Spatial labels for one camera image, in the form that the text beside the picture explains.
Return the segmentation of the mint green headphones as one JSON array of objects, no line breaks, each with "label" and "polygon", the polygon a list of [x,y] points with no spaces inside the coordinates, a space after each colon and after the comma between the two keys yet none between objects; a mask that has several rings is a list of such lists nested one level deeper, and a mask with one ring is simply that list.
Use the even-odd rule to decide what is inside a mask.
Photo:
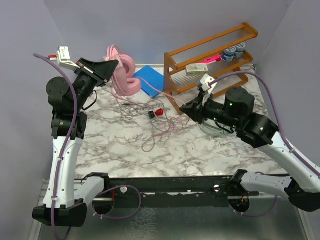
[{"label": "mint green headphones", "polygon": [[222,123],[217,123],[213,120],[206,120],[198,125],[199,129],[210,137],[222,137],[224,135],[234,135],[235,130]]}]

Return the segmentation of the pink grey headphones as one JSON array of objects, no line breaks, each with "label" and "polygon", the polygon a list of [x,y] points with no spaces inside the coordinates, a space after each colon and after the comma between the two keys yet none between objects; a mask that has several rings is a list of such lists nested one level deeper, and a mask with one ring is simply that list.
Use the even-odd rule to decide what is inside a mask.
[{"label": "pink grey headphones", "polygon": [[107,55],[104,57],[104,60],[118,61],[118,65],[111,77],[111,81],[115,92],[119,96],[133,96],[141,90],[141,81],[134,77],[136,72],[136,64],[134,60],[130,56],[121,53],[121,50],[117,45],[113,44],[107,48]]}]

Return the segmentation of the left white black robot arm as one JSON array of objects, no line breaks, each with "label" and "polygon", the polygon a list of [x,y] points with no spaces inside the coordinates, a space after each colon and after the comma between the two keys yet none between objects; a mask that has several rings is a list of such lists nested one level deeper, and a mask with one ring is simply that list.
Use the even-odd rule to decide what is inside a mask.
[{"label": "left white black robot arm", "polygon": [[74,70],[77,76],[74,82],[64,72],[48,81],[46,93],[52,106],[53,158],[42,205],[32,212],[34,220],[47,226],[82,227],[93,199],[110,193],[106,173],[90,173],[79,189],[74,185],[88,119],[84,105],[96,87],[109,82],[118,64],[115,59],[93,62],[80,58]]}]

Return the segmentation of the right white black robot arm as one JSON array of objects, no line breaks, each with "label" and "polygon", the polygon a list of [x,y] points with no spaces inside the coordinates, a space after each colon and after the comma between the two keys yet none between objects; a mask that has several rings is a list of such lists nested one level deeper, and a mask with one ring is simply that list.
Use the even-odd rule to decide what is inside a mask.
[{"label": "right white black robot arm", "polygon": [[181,112],[194,122],[215,121],[235,130],[241,141],[276,161],[288,176],[270,176],[237,170],[230,180],[230,191],[240,196],[250,192],[267,193],[289,200],[305,212],[320,208],[320,179],[298,161],[280,135],[279,127],[268,117],[255,113],[255,97],[242,87],[227,90],[224,104],[212,99],[204,101],[205,93],[182,105]]}]

